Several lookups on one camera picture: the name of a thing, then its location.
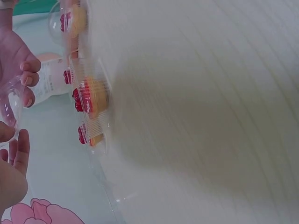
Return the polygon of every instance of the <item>fingernail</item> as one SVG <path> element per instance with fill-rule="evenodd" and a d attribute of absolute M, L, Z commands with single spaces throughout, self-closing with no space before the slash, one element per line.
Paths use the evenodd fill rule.
<path fill-rule="evenodd" d="M 31 104 L 32 104 L 32 99 L 30 99 L 30 100 L 28 101 L 28 103 L 27 103 L 26 107 L 29 107 L 29 106 L 31 106 Z"/>
<path fill-rule="evenodd" d="M 28 63 L 24 63 L 22 70 L 23 71 L 28 71 L 29 69 L 30 69 L 30 65 Z"/>
<path fill-rule="evenodd" d="M 26 81 L 25 81 L 25 85 L 31 85 L 33 82 L 33 78 L 32 77 L 27 77 Z"/>

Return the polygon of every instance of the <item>pink flower print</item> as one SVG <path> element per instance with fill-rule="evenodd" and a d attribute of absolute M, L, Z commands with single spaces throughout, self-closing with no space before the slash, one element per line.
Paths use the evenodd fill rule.
<path fill-rule="evenodd" d="M 31 206 L 23 203 L 13 206 L 10 216 L 11 221 L 5 219 L 2 224 L 84 224 L 72 211 L 36 198 L 31 200 Z"/>

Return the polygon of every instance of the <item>hand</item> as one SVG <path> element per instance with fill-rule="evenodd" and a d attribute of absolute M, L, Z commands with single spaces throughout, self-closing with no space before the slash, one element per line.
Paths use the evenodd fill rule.
<path fill-rule="evenodd" d="M 14 76 L 21 76 L 21 82 L 26 86 L 23 105 L 31 107 L 35 96 L 27 86 L 35 86 L 38 83 L 37 72 L 40 68 L 41 62 L 11 26 L 0 26 L 0 87 Z"/>
<path fill-rule="evenodd" d="M 0 141 L 8 141 L 13 135 L 14 129 L 0 122 Z M 0 213 L 19 203 L 27 193 L 29 151 L 29 134 L 25 129 L 20 130 L 18 140 L 9 143 L 9 159 L 8 151 L 0 150 Z"/>

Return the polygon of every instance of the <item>plastic cup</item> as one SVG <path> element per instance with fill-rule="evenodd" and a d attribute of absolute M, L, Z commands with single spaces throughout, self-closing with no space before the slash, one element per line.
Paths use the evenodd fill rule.
<path fill-rule="evenodd" d="M 0 86 L 0 122 L 14 128 L 14 137 L 6 142 L 0 142 L 0 148 L 12 139 L 17 138 L 23 109 L 24 88 L 20 77 L 14 77 L 6 84 Z"/>

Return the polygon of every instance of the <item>bottle label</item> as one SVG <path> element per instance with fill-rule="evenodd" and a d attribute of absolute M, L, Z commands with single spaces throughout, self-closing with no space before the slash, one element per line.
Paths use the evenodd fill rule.
<path fill-rule="evenodd" d="M 62 88 L 64 88 L 63 72 L 64 64 L 62 59 L 54 59 L 42 63 L 41 69 L 38 72 L 39 82 L 36 86 L 31 87 L 31 90 L 36 97 L 34 105 L 46 100 L 52 95 L 63 94 L 67 92 L 66 88 L 65 91 L 61 91 L 59 88 L 61 84 Z"/>

